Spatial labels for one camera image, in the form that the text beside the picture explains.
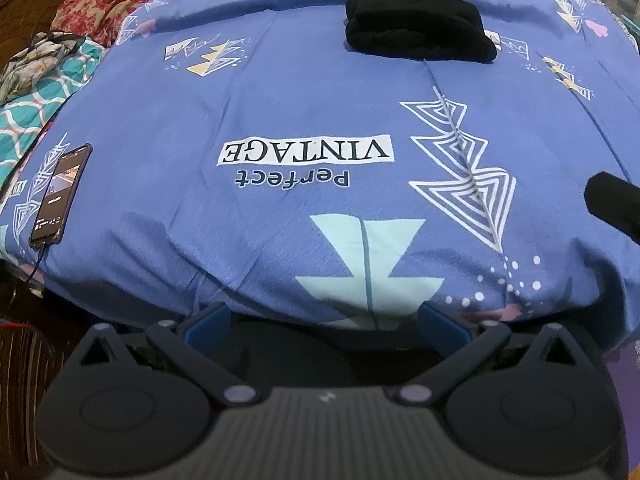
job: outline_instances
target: printed bedsheet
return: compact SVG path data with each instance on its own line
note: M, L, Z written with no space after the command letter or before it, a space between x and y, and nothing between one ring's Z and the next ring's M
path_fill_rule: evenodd
M25 166L4 254L33 263L55 161L90 142L42 273L108 319L223 300L398 330L425 301L506 321L598 304L612 348L639 324L640 250L582 192L638 182L638 53L600 4L469 1L492 64L350 52L345 0L152 0Z

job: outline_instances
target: yellow triangle pattern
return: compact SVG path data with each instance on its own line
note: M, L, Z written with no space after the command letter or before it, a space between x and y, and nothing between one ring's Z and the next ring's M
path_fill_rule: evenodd
M194 74L198 74L199 76L204 76L205 72L211 66L211 63L220 55L220 53L225 49L226 43L210 46L209 48L213 50L210 54L203 54L200 56L202 59L206 59L206 63L198 63L197 65L188 66L187 70L189 72L193 72Z
M566 88L578 92L578 94L587 99L587 101L591 101L591 90L578 85L578 83L574 81L574 75L564 70L564 65L562 63L558 63L550 57L543 57L542 61L544 61L549 66L551 72L558 76L558 81L561 82Z
M558 12L558 16L560 16L563 20L565 20L569 25L571 25L571 28L573 30L575 30L576 32L578 32L578 20L576 19L576 16L572 16L570 14L565 14L564 12Z

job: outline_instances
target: white triangle pattern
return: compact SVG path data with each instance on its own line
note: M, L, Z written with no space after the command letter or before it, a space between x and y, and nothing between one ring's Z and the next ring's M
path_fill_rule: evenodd
M476 238L502 252L502 236L511 209L516 178L502 168L480 168L489 142L460 129L467 107L448 100L436 87L432 102L401 105L436 131L435 136L413 136L412 141L450 180L409 182L420 195Z
M35 196L43 191L51 176L53 170L56 167L56 163L65 150L69 147L70 143L65 142L66 134L62 136L60 142L58 142L53 148L51 148L44 156L40 169L34 175L29 190L27 192L27 198L25 202L16 204L14 206L14 222L12 225L14 231L14 239L17 244L20 243L20 234L27 227L29 219L40 208L40 200L36 200Z

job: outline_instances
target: black cloth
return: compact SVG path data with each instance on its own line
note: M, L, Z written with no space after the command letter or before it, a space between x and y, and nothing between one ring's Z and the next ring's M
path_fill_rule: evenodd
M348 0L346 36L364 54L488 63L494 42L464 0Z

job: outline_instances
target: logo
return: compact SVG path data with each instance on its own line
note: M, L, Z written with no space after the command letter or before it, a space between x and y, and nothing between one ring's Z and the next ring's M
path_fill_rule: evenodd
M226 142L217 166L225 164L268 164L309 166L311 164L372 164L393 162L391 137L307 137L265 139L248 137Z
M322 400L322 402L324 402L325 404L328 404L329 402L337 398L338 396L333 392L327 392L324 395L318 396L318 399Z

